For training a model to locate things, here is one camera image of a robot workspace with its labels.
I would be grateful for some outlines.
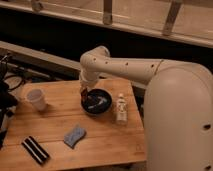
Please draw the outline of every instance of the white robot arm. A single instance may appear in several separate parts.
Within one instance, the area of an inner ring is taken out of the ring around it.
[[[148,171],[213,169],[213,76],[205,67],[163,59],[110,58],[97,47],[80,63],[82,87],[100,72],[147,85],[144,123]]]

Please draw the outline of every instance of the white cup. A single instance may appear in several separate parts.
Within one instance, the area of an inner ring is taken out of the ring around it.
[[[38,111],[44,111],[47,104],[45,102],[44,93],[40,89],[33,89],[27,93],[27,100]]]

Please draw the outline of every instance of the bottle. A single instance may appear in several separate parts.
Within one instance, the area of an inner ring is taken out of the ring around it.
[[[122,93],[118,95],[116,101],[116,123],[118,125],[127,124],[127,103]]]

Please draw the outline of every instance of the striped object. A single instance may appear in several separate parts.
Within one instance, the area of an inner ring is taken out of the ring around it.
[[[44,164],[47,159],[50,158],[49,154],[31,136],[26,138],[21,144],[33,157],[33,159],[40,165]]]

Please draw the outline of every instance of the wooden table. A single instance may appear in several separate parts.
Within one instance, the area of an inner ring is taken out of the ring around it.
[[[144,129],[130,82],[106,79],[96,87],[107,90],[113,104],[118,94],[124,93],[128,103],[126,126],[115,124],[113,107],[100,117],[86,115],[80,105],[79,81],[26,84],[0,150],[0,170],[65,170],[144,161]],[[44,113],[37,112],[25,99],[33,88],[45,93],[48,108]],[[63,138],[77,124],[86,129],[87,135],[73,150]],[[42,167],[20,145],[29,135],[51,156]]]

